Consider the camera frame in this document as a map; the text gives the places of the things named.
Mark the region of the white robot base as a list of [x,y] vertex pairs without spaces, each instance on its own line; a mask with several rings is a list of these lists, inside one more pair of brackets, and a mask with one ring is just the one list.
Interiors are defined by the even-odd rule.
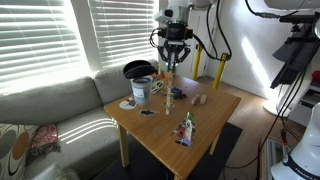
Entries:
[[311,113],[301,141],[271,167],[274,180],[320,180],[320,103]]

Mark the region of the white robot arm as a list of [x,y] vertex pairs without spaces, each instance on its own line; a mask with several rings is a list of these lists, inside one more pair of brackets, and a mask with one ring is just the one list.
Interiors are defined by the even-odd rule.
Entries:
[[[205,48],[200,38],[188,28],[189,12],[191,10],[202,11],[210,10],[212,5],[218,6],[220,0],[168,0],[166,9],[160,10],[154,19],[159,23],[165,24],[164,28],[157,28],[157,33],[152,32],[150,35],[150,44],[158,50],[161,59],[166,63],[167,70],[174,72],[176,66],[182,63],[191,52],[186,45],[186,40],[194,38],[206,52],[210,59],[226,62],[232,57],[232,50],[225,39],[225,35],[220,25],[219,18],[216,18],[218,28],[228,48],[225,58],[218,58],[211,55]],[[280,22],[297,24],[309,24],[311,33],[319,38],[319,13],[314,15],[298,15],[302,10],[316,10],[320,8],[320,0],[264,0],[264,3],[272,9],[287,10],[289,14],[278,15],[270,12],[256,12],[245,0],[246,7],[255,16],[268,19],[278,19]]]

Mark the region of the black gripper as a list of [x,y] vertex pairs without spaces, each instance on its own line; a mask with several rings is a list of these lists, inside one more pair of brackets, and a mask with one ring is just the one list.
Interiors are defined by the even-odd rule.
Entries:
[[165,61],[166,71],[171,70],[175,74],[176,63],[183,62],[191,52],[185,41],[192,38],[193,30],[184,24],[170,23],[166,28],[160,28],[158,35],[165,39],[164,44],[158,47],[158,52]]

